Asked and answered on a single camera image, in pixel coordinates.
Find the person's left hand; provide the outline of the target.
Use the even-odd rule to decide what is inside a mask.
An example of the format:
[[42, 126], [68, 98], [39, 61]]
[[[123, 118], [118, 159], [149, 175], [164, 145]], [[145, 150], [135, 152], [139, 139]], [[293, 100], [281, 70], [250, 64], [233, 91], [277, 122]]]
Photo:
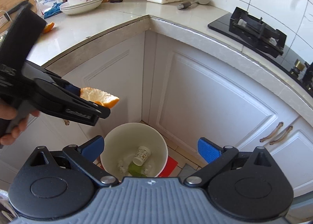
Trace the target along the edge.
[[[17, 115], [17, 109], [1, 100], [1, 119], [5, 121], [14, 121], [17, 118]], [[14, 126], [10, 127], [10, 131], [5, 132], [5, 134], [1, 136], [1, 146], [11, 145], [12, 143], [14, 143], [14, 141], [16, 141], [21, 132], [26, 130], [29, 115], [38, 117], [40, 115], [40, 112], [39, 110], [33, 110], [25, 118], [20, 119], [19, 123], [14, 124]]]

